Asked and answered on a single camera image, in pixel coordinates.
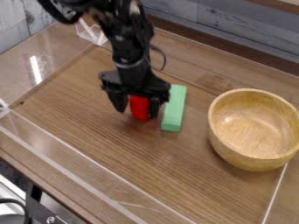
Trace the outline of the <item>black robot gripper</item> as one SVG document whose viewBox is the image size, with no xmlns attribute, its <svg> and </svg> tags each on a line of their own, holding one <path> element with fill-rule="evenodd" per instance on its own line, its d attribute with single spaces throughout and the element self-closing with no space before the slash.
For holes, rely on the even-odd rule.
<svg viewBox="0 0 299 224">
<path fill-rule="evenodd" d="M 107 99 L 117 112 L 126 109 L 127 96 L 137 95 L 148 97 L 148 117 L 156 118 L 161 102 L 169 101 L 170 84 L 154 75 L 153 71 L 145 69 L 122 69 L 99 72 L 101 88 L 106 92 Z"/>
</svg>

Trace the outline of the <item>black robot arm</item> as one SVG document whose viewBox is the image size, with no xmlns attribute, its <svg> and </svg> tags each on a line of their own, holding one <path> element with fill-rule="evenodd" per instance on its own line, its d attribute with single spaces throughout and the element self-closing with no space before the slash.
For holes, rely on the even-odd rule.
<svg viewBox="0 0 299 224">
<path fill-rule="evenodd" d="M 117 112 L 130 110 L 138 120 L 157 117 L 169 101 L 170 84 L 153 72 L 150 40 L 154 29 L 139 0 L 37 0 L 62 24 L 71 25 L 83 15 L 97 23 L 111 47 L 114 69 L 98 74 L 101 89 Z"/>
</svg>

